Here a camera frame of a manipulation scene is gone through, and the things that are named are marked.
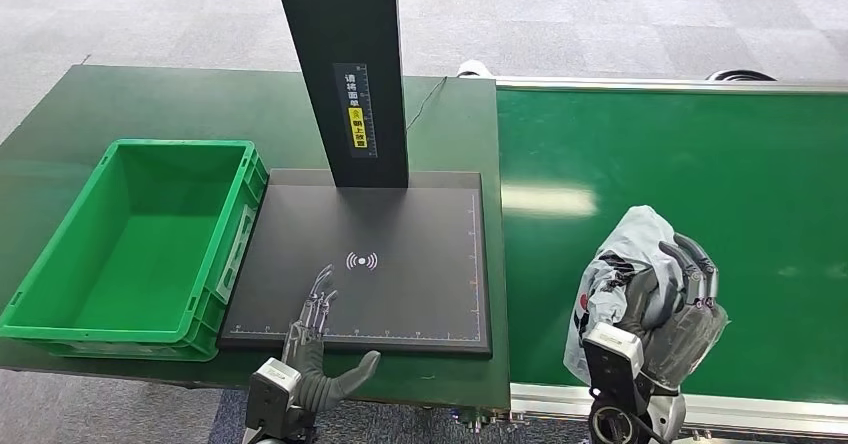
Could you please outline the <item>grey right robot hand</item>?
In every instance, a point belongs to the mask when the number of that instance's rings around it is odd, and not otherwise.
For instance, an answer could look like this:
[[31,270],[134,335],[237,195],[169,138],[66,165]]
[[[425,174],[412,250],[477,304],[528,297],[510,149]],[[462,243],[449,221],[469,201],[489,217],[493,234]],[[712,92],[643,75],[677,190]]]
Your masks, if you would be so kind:
[[627,285],[627,308],[616,326],[641,340],[641,373],[657,385],[677,390],[720,338],[729,322],[717,303],[719,270],[694,239],[676,233],[658,250],[681,271],[677,281],[661,282],[658,272],[637,273]]

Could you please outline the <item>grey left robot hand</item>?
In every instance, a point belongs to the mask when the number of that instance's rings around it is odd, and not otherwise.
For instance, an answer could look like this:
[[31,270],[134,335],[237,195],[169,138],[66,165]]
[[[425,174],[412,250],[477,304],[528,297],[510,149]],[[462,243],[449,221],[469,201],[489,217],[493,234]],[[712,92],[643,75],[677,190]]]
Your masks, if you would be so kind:
[[324,372],[324,328],[338,290],[333,284],[334,266],[328,264],[316,275],[299,317],[290,325],[283,361],[300,374],[293,402],[318,413],[336,407],[375,374],[381,353],[368,351],[359,363],[332,377]]

